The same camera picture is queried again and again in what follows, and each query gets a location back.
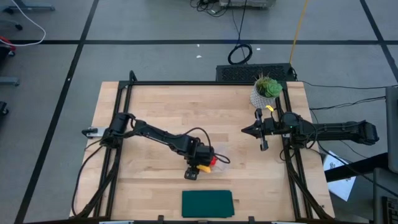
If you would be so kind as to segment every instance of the yellow cable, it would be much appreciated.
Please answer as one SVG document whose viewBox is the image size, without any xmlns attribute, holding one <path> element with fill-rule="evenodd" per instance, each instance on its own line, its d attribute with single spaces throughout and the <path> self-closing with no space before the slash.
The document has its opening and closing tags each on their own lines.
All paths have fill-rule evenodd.
<svg viewBox="0 0 398 224">
<path fill-rule="evenodd" d="M 289 63 L 290 63 L 290 64 L 292 64 L 293 52 L 294 52 L 294 48 L 295 48 L 295 46 L 296 46 L 297 36 L 299 35 L 299 31 L 300 31 L 300 28 L 301 28 L 301 22 L 303 21 L 304 14 L 305 14 L 305 9 L 307 8 L 307 4 L 308 4 L 308 0 L 305 0 L 304 8 L 303 8 L 303 11 L 301 12 L 300 20 L 298 21 L 298 25 L 297 25 L 297 29 L 296 29 L 296 34 L 294 35 L 292 51 L 290 52 L 290 59 L 289 59 Z"/>
</svg>

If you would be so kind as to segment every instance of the wooden tabletop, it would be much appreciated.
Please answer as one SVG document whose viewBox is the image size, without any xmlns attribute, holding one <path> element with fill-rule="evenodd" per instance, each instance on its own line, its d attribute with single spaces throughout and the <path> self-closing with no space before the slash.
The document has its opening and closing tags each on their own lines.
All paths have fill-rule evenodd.
<svg viewBox="0 0 398 224">
<path fill-rule="evenodd" d="M 117 87 L 118 82 L 102 83 L 93 126 L 109 126 Z M 293 112 L 311 121 L 303 83 L 290 82 L 288 88 Z M 196 181 L 185 180 L 187 165 L 182 156 L 144 137 L 125 139 L 112 219 L 156 220 L 164 215 L 166 220 L 182 220 L 183 190 L 220 189 L 233 193 L 235 216 L 228 220 L 245 221 L 248 216 L 256 221 L 294 220 L 286 166 L 279 158 L 281 137 L 267 136 L 269 149 L 261 152 L 260 140 L 241 132 L 255 120 L 255 108 L 249 101 L 251 90 L 251 86 L 133 86 L 129 112 L 137 119 L 174 134 L 201 127 L 209 133 L 215 151 L 228 156 L 231 164 L 222 171 L 201 172 Z M 264 110 L 263 118 L 269 116 L 270 112 Z M 200 131 L 190 135 L 207 143 Z M 96 148 L 87 149 L 85 158 Z M 87 163 L 81 174 L 77 211 L 98 187 L 103 157 L 104 150 Z M 320 156 L 302 149 L 302 160 L 309 191 L 334 216 Z M 297 192 L 305 217 L 302 194 L 298 188 Z"/>
</svg>

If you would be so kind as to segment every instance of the white cable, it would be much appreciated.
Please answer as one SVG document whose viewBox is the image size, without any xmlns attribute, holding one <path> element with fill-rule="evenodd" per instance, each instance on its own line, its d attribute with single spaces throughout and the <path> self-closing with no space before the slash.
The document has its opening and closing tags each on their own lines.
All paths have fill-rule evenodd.
<svg viewBox="0 0 398 224">
<path fill-rule="evenodd" d="M 33 24 L 35 24 L 38 28 L 40 28 L 40 29 L 43 31 L 44 35 L 43 35 L 43 37 L 42 37 L 42 39 L 41 39 L 40 41 L 35 42 L 35 43 L 29 43 L 29 44 L 10 44 L 10 43 L 7 43 L 7 42 L 5 42 L 5 41 L 3 41 L 3 40 L 1 40 L 1 39 L 0 39 L 0 42 L 2 42 L 2 43 L 4 43 L 4 44 L 7 44 L 7 45 L 10 45 L 10 46 L 15 46 L 15 47 L 25 47 L 25 46 L 30 46 L 30 45 L 36 45 L 36 44 L 39 44 L 39 43 L 43 42 L 43 40 L 45 39 L 45 35 L 47 34 L 47 33 L 45 32 L 45 30 L 44 30 L 41 26 L 39 26 L 37 23 L 35 23 L 32 19 L 30 19 L 29 17 L 27 17 L 27 16 L 25 15 L 25 13 L 22 12 L 22 9 L 20 9 L 20 7 L 18 6 L 18 4 L 17 4 L 14 0 L 11 0 L 11 1 L 14 3 L 15 6 L 17 6 L 17 8 L 20 10 L 20 12 L 22 13 L 22 15 L 25 16 L 26 19 L 28 19 L 29 21 L 31 21 Z"/>
</svg>

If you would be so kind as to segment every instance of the green cloth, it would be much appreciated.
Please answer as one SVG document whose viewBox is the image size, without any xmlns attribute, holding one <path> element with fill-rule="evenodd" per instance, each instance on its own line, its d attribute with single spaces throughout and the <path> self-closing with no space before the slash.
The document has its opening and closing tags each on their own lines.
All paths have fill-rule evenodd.
<svg viewBox="0 0 398 224">
<path fill-rule="evenodd" d="M 186 190 L 182 192 L 182 217 L 228 218 L 235 215 L 230 190 Z"/>
</svg>

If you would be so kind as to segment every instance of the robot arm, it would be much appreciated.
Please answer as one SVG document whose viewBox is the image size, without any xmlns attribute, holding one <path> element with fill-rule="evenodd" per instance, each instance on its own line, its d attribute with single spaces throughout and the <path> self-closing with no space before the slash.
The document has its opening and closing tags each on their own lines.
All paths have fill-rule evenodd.
<svg viewBox="0 0 398 224">
<path fill-rule="evenodd" d="M 375 125 L 366 122 L 312 124 L 295 113 L 284 113 L 280 121 L 273 117 L 261 121 L 261 109 L 254 113 L 256 122 L 242 132 L 255 138 L 261 138 L 261 150 L 268 149 L 267 135 L 289 134 L 290 144 L 296 148 L 305 148 L 310 141 L 351 140 L 358 144 L 373 145 L 379 140 Z"/>
<path fill-rule="evenodd" d="M 132 131 L 126 132 L 130 122 Z M 185 172 L 185 178 L 196 180 L 199 174 L 197 166 L 209 166 L 215 153 L 211 146 L 204 145 L 199 138 L 187 134 L 174 135 L 153 127 L 145 121 L 138 120 L 133 114 L 118 113 L 111 125 L 105 131 L 100 145 L 115 148 L 121 146 L 121 141 L 133 136 L 143 136 L 168 146 L 173 152 L 184 157 L 190 166 Z"/>
</svg>

